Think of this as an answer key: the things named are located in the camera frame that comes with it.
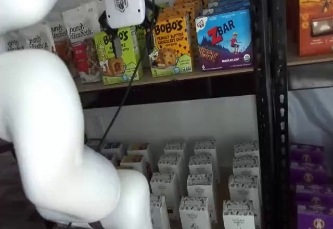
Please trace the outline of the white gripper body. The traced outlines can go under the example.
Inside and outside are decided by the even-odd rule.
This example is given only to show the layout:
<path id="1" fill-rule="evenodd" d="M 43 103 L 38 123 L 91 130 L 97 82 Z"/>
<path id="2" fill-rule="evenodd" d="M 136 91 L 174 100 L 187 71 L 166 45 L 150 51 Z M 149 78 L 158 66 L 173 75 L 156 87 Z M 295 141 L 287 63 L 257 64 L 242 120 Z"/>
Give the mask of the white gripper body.
<path id="1" fill-rule="evenodd" d="M 145 19 L 145 0 L 104 0 L 107 24 L 112 29 L 136 26 Z"/>

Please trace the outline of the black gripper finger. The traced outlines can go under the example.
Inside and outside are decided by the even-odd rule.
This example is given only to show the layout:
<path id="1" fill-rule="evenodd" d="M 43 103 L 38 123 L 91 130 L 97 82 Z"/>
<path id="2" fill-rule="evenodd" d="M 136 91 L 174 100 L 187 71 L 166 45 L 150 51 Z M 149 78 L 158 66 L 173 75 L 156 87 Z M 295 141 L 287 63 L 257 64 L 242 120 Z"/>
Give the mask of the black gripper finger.
<path id="1" fill-rule="evenodd" d="M 145 0 L 144 29 L 146 30 L 147 53 L 151 54 L 154 48 L 153 28 L 158 19 L 158 6 L 151 0 Z"/>
<path id="2" fill-rule="evenodd" d="M 120 38 L 118 36 L 118 29 L 113 29 L 109 26 L 109 24 L 107 23 L 107 15 L 105 10 L 99 16 L 98 21 L 101 29 L 109 36 L 115 58 L 121 58 L 122 48 Z"/>

